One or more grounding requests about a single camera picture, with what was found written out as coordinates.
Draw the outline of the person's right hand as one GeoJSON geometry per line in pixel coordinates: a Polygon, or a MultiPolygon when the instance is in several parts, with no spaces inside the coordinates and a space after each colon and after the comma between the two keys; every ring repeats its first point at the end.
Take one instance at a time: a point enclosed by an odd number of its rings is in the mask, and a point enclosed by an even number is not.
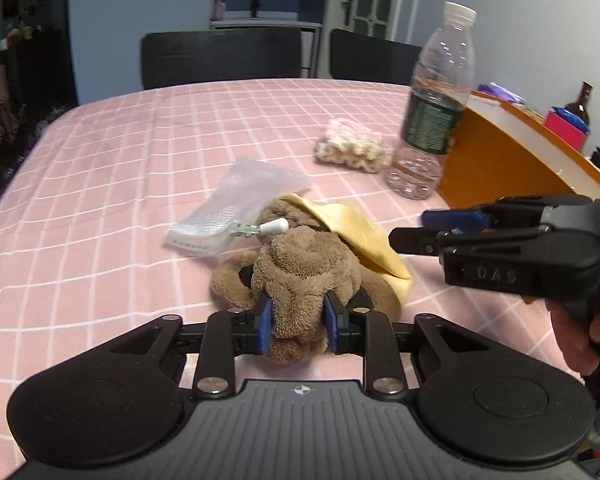
{"type": "Polygon", "coordinates": [[[600,356],[592,343],[600,344],[600,312],[583,328],[558,301],[546,300],[555,338],[566,364],[582,376],[590,376],[600,364],[600,356]]]}

